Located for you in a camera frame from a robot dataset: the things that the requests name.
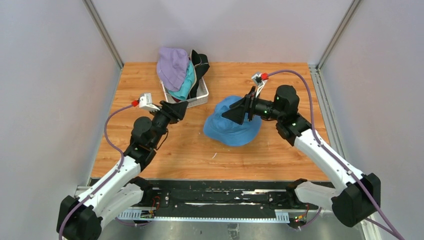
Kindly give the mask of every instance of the white basket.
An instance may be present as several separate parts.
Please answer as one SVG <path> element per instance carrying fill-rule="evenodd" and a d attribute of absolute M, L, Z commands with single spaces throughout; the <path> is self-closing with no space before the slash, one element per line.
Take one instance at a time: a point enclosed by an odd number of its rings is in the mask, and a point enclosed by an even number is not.
<path fill-rule="evenodd" d="M 165 99 L 168 103 L 175 103 L 174 99 L 172 98 L 171 94 L 168 92 L 168 90 L 165 88 L 162 81 L 160 81 L 160 84 L 162 84 L 163 92 L 165 93 Z M 199 80 L 199 87 L 197 89 L 197 96 L 194 98 L 187 99 L 188 102 L 187 108 L 195 107 L 198 105 L 202 105 L 208 102 L 208 88 L 206 87 L 205 80 L 203 77 Z"/>

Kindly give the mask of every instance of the purple cloth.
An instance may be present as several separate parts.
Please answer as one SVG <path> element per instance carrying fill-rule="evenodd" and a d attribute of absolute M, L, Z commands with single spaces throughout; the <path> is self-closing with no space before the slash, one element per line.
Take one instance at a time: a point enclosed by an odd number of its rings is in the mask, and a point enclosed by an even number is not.
<path fill-rule="evenodd" d="M 184 49 L 161 47 L 156 71 L 166 89 L 177 92 L 186 79 L 189 55 Z"/>

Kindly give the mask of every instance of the gray floor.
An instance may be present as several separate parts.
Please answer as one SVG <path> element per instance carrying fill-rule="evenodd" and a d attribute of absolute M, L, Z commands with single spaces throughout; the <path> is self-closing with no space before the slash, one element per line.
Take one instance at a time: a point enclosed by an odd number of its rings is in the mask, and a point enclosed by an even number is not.
<path fill-rule="evenodd" d="M 342 225 L 328 213 L 300 232 L 284 223 L 156 221 L 128 227 L 112 221 L 100 240 L 363 240 L 360 227 Z"/>

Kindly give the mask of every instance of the white wall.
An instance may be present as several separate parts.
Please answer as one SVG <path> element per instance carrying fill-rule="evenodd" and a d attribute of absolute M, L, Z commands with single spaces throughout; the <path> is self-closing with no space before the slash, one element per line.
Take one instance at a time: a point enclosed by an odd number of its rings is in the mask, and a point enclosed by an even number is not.
<path fill-rule="evenodd" d="M 406 239 L 424 235 L 423 12 L 417 0 L 363 1 L 322 70 L 344 152 L 380 177 Z"/>
<path fill-rule="evenodd" d="M 212 62 L 318 63 L 352 0 L 93 0 L 124 62 L 161 46 Z"/>
<path fill-rule="evenodd" d="M 57 239 L 120 70 L 81 0 L 0 2 L 0 239 Z"/>

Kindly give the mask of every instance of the wood grain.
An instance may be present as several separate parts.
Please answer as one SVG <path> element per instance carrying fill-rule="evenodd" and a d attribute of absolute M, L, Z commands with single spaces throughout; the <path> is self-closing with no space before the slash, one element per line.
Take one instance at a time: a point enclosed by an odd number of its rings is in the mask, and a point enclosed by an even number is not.
<path fill-rule="evenodd" d="M 314 85 L 306 63 L 211 63 L 204 76 L 209 90 L 208 103 L 189 108 L 183 121 L 169 126 L 169 137 L 151 164 L 140 174 L 158 179 L 215 180 L 296 180 L 306 178 L 327 181 L 324 173 L 303 153 L 291 147 L 276 130 L 275 122 L 264 121 L 257 137 L 240 147 L 229 147 L 203 134 L 206 118 L 215 105 L 230 95 L 244 96 L 252 87 L 256 72 L 271 73 L 291 69 L 299 72 L 311 88 L 315 125 L 328 142 L 324 121 Z M 279 85 L 293 85 L 300 97 L 299 112 L 311 119 L 308 95 L 302 81 L 290 73 L 272 76 L 261 92 L 261 98 L 272 100 Z M 151 93 L 159 103 L 165 96 L 156 74 L 156 63 L 126 63 L 114 97 L 111 112 L 127 106 L 141 93 Z M 115 115 L 107 127 L 110 140 L 125 149 L 134 121 L 149 114 L 137 107 Z M 92 177 L 102 177 L 119 160 L 119 153 L 103 137 L 92 171 Z"/>

